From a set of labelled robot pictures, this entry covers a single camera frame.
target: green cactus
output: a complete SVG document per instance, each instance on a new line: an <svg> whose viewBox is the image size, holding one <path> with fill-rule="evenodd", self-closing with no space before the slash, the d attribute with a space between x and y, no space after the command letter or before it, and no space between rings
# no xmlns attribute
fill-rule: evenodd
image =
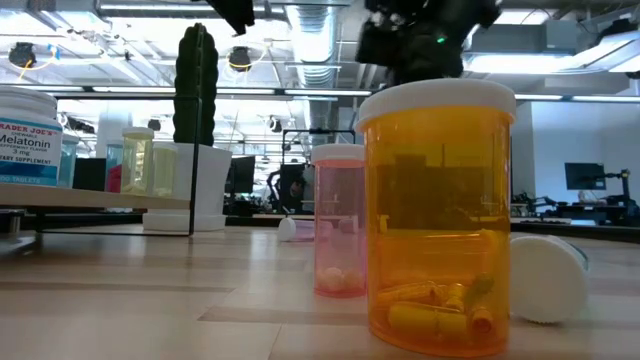
<svg viewBox="0 0 640 360"><path fill-rule="evenodd" d="M196 120L197 108L193 101L174 100L173 125L176 143L193 143L196 121L200 121L202 145L213 146L213 116L218 82L218 52L213 37L200 23L187 29L180 41L176 60L176 96L199 96L202 99L202 117Z"/></svg>

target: bottle label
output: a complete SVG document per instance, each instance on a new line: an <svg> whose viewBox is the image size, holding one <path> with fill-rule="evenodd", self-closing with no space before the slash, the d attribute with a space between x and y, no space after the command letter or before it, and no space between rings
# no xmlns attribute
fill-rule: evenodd
<svg viewBox="0 0 640 360"><path fill-rule="evenodd" d="M56 186L62 127L0 117L0 183Z"/></svg>

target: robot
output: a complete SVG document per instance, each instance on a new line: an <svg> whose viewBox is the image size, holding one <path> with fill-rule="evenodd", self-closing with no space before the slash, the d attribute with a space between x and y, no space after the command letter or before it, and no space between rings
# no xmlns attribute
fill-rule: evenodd
<svg viewBox="0 0 640 360"><path fill-rule="evenodd" d="M465 40L501 14L496 0L365 0L365 7L372 16L356 60L387 67L390 86L460 77Z"/></svg>

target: computer monitor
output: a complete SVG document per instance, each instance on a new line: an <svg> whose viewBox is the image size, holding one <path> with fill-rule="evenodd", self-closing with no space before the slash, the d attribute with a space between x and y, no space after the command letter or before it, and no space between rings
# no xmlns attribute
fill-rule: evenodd
<svg viewBox="0 0 640 360"><path fill-rule="evenodd" d="M224 192L250 194L253 192L253 174L256 169L256 157L248 156L231 160Z"/></svg>
<svg viewBox="0 0 640 360"><path fill-rule="evenodd" d="M607 190L602 164L566 163L567 190Z"/></svg>

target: table surface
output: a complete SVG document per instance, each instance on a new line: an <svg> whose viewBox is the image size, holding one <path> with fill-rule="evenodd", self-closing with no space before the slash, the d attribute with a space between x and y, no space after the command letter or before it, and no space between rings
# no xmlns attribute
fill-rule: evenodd
<svg viewBox="0 0 640 360"><path fill-rule="evenodd" d="M587 309L559 326L513 319L493 358L638 358L640 245L567 240L591 260ZM312 269L313 245L278 243L275 229L192 245L46 234L40 253L0 260L2 359L427 358L372 336L364 298L315 296Z"/></svg>

